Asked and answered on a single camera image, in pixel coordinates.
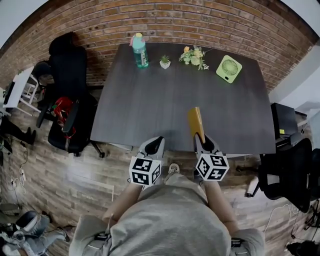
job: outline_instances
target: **red bag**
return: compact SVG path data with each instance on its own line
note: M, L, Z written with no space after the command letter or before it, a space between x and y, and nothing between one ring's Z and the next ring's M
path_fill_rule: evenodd
M53 112L55 115L58 117L58 124L61 126L61 128L64 127L66 120L69 116L69 113L71 111L73 101L69 99L68 97L61 97L59 98L56 102L55 105L53 106ZM76 129L73 126L72 127L72 135L71 136L64 136L66 139L71 139L73 135L75 135Z

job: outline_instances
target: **yellow card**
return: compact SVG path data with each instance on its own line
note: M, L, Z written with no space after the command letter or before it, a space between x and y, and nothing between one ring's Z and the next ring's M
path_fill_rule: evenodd
M200 109L198 106L189 110L188 121L189 121L189 127L190 127L192 138L195 136L196 133L198 133L202 140L202 143L205 143L206 142L205 131L202 125Z

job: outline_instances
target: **brick wall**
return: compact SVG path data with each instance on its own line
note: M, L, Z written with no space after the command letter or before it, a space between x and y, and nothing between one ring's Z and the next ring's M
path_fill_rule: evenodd
M0 86L47 60L50 42L70 31L87 49L89 85L103 85L119 44L136 32L149 42L213 47L258 60L269 90L319 39L279 0L50 0L0 50Z

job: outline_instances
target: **small potted plant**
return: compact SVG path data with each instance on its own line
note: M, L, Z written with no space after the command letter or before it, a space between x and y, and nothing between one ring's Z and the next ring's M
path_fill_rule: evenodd
M171 63L171 61L169 60L169 57L168 57L168 56L163 55L163 56L161 57L161 59L160 59L160 66L161 66L163 69L166 70L167 68L169 68L170 63Z

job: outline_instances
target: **gray shirt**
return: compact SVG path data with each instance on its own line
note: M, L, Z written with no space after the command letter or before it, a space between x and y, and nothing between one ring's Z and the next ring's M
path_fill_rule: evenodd
M94 235L105 230L108 239L94 241ZM264 236L257 229L239 230L233 236L242 241L239 247L232 247L228 230L194 190L155 185L143 191L139 202L110 229L98 218L81 217L69 255L264 255Z

